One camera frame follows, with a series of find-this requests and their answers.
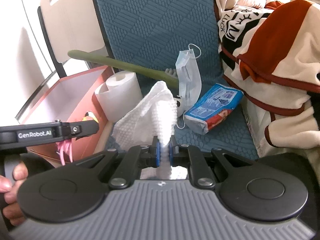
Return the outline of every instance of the textured blue fabric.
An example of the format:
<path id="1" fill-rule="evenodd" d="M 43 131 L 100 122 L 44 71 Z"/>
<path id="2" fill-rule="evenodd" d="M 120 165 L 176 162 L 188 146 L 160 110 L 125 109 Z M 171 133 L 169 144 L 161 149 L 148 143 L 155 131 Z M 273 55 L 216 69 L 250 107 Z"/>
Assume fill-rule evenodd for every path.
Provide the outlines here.
<path id="1" fill-rule="evenodd" d="M 221 80 L 218 54 L 218 27 L 213 0 L 97 0 L 103 25 L 116 59 L 144 67 L 165 70 L 175 68 L 180 50 L 194 43 L 201 48 L 197 60 L 204 94 Z M 155 81 L 138 77 L 143 95 Z M 188 127 L 176 129 L 179 143 L 188 143 L 209 151 L 223 147 L 232 152 L 257 158 L 241 108 L 204 136 Z M 117 148 L 110 137 L 106 148 Z"/>

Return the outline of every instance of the green toy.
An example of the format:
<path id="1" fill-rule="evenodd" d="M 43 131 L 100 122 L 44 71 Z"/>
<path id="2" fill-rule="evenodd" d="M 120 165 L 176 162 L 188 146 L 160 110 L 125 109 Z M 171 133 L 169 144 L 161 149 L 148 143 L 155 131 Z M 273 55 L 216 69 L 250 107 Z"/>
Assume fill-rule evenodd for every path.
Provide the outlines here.
<path id="1" fill-rule="evenodd" d="M 179 81 L 177 78 L 174 78 L 167 74 L 164 71 L 149 69 L 143 66 L 123 62 L 109 57 L 104 57 L 96 55 L 92 52 L 84 52 L 81 50 L 70 50 L 68 56 L 74 59 L 85 60 L 92 63 L 108 65 L 111 67 L 119 68 L 122 70 L 128 70 L 131 72 L 142 74 L 146 77 L 153 78 L 156 80 L 162 80 L 166 82 L 167 86 L 170 88 L 179 88 Z"/>

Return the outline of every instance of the blanket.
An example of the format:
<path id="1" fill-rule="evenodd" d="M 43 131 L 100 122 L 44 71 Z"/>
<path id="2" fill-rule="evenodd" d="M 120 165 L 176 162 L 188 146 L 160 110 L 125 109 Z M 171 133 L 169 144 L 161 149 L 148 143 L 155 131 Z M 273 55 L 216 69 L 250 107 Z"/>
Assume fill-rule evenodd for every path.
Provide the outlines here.
<path id="1" fill-rule="evenodd" d="M 318 152 L 320 5 L 308 0 L 216 3 L 224 77 L 270 112 L 266 142 L 273 148 Z M 319 163 L 312 165 L 320 178 Z"/>

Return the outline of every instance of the gray ribbed panel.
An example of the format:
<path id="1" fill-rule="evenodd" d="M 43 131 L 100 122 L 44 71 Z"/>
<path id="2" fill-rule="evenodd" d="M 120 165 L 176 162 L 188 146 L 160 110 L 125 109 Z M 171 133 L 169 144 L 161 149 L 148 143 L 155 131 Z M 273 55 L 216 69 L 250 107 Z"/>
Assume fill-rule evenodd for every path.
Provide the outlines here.
<path id="1" fill-rule="evenodd" d="M 112 191 L 89 216 L 67 224 L 27 220 L 11 235 L 15 240 L 309 240 L 314 232 L 297 219 L 258 224 L 226 210 L 214 192 L 188 180 L 136 180 Z"/>

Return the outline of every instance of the metal pivot screw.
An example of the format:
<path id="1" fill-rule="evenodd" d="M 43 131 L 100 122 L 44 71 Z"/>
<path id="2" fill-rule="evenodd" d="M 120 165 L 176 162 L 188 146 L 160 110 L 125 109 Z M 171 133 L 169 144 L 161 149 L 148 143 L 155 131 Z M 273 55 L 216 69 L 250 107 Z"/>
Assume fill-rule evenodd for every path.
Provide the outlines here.
<path id="1" fill-rule="evenodd" d="M 164 181 L 158 182 L 158 186 L 162 187 L 164 186 L 166 183 Z"/>
<path id="2" fill-rule="evenodd" d="M 198 184 L 200 186 L 211 186 L 213 185 L 213 180 L 209 178 L 201 178 L 201 179 L 198 179 Z"/>
<path id="3" fill-rule="evenodd" d="M 114 178 L 111 180 L 111 185 L 115 187 L 121 187 L 124 186 L 127 183 L 127 181 L 123 178 Z"/>

